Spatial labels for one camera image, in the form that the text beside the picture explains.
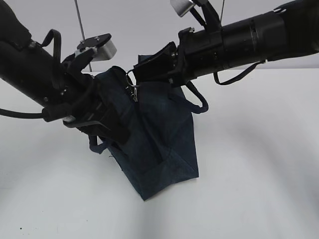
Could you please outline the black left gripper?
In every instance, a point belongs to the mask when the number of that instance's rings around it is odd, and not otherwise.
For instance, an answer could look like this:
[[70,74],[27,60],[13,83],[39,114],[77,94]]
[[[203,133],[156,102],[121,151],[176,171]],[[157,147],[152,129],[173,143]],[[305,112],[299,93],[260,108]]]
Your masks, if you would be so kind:
[[112,104],[101,96],[100,83],[94,76],[88,76],[89,86],[74,101],[49,105],[43,108],[42,116],[46,122],[63,120],[67,128],[81,132],[94,132],[96,136],[125,144],[130,131],[122,125]]

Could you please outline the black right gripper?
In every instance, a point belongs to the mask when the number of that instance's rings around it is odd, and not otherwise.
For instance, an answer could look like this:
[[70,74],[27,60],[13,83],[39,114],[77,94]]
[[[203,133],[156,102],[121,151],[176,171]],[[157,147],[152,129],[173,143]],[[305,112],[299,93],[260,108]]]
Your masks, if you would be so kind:
[[222,32],[193,31],[189,27],[178,33],[179,45],[169,42],[153,55],[138,55],[133,67],[137,81],[148,81],[170,72],[173,86],[184,86],[199,76],[223,68],[224,46]]

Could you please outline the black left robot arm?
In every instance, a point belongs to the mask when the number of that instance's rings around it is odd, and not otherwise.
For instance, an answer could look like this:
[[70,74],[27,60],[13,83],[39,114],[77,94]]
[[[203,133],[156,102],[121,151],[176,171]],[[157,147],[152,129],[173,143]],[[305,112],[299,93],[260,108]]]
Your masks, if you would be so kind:
[[61,59],[61,34],[51,29],[44,41],[32,39],[9,5],[0,3],[0,77],[40,104],[40,113],[1,110],[18,119],[63,120],[68,128],[124,144],[130,132],[112,102],[102,97],[98,78],[82,73],[92,61],[110,60],[117,52],[110,34],[82,41]]

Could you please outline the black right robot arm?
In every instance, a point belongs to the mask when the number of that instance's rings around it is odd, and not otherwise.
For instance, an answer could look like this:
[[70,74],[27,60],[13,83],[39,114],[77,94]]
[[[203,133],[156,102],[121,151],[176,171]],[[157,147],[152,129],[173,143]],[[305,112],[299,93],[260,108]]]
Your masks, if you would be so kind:
[[200,76],[247,65],[251,72],[267,61],[304,57],[319,51],[319,3],[295,0],[264,14],[222,25],[207,0],[173,0],[179,16],[191,12],[203,30],[189,27],[133,68],[137,82],[186,85]]

